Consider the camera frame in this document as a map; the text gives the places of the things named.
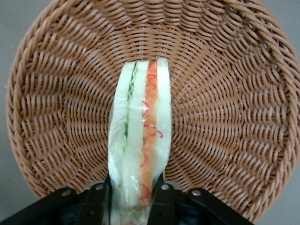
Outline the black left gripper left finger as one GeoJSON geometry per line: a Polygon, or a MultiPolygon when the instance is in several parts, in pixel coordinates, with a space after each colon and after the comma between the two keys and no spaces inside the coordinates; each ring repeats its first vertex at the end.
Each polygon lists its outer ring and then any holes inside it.
{"type": "Polygon", "coordinates": [[[112,186],[111,179],[95,181],[85,190],[87,196],[77,217],[78,225],[109,225],[112,186]]]}

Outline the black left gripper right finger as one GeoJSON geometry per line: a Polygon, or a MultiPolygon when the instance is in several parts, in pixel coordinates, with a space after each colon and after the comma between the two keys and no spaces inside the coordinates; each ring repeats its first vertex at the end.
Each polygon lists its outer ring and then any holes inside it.
{"type": "Polygon", "coordinates": [[[186,225],[184,204],[186,195],[178,183],[159,177],[150,209],[151,225],[186,225]]]}

